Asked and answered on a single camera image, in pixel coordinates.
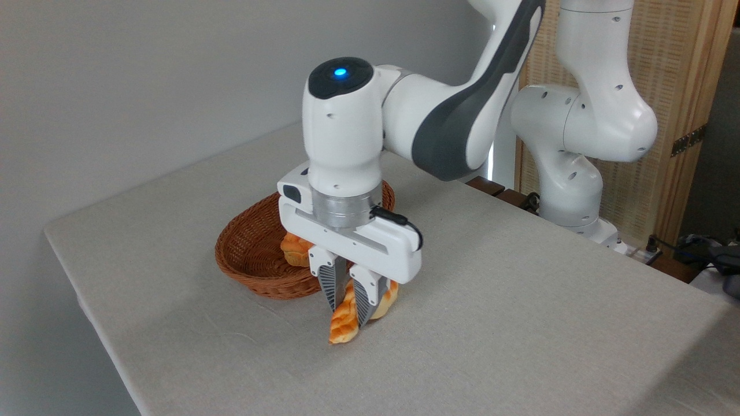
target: croissant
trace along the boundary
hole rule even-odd
[[[280,249],[285,253],[285,260],[291,266],[309,266],[309,249],[314,244],[298,237],[290,232],[285,234],[283,241],[280,243]]]
[[[357,322],[357,302],[354,297],[354,284],[350,280],[347,283],[344,301],[337,307],[332,315],[332,324],[329,330],[329,343],[347,343],[360,331]],[[398,299],[398,282],[391,281],[391,288],[383,294],[380,304],[371,320],[382,318],[391,305]]]

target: bread roll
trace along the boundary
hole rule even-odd
[[[313,246],[314,244],[311,241],[303,240],[290,232],[285,234],[283,241],[280,243],[280,249],[283,250],[288,264],[300,267],[309,266],[309,249]]]
[[[337,307],[332,316],[331,329],[329,330],[329,343],[347,343],[360,331],[357,322],[357,302],[354,297],[353,280],[347,283],[344,301]],[[370,319],[382,318],[391,305],[398,299],[398,282],[391,281],[391,288],[383,294],[380,304]]]

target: wicker basket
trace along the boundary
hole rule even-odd
[[[254,293],[273,299],[294,299],[321,290],[307,267],[291,266],[280,242],[286,230],[280,223],[277,192],[231,220],[216,241],[216,264],[226,275]],[[393,210],[393,189],[383,181],[383,207]]]

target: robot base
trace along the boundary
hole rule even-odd
[[[620,254],[626,255],[628,246],[619,239],[619,233],[616,227],[609,221],[599,218],[591,224],[582,227],[563,227],[582,235],[591,241],[606,246]]]

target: white robot link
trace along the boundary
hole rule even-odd
[[[511,103],[511,126],[539,172],[539,215],[622,254],[616,227],[599,218],[602,177],[585,156],[636,161],[658,132],[627,66],[632,7],[633,0],[561,0],[556,54],[580,89],[531,85]]]
[[[468,0],[492,25],[470,81],[450,86],[399,67],[336,58],[303,92],[309,161],[277,184],[285,228],[314,243],[311,272],[332,310],[354,279],[360,326],[389,279],[421,267],[421,232],[381,204],[383,147],[443,181],[479,168],[531,48],[544,0]],[[354,265],[346,273],[346,261]]]

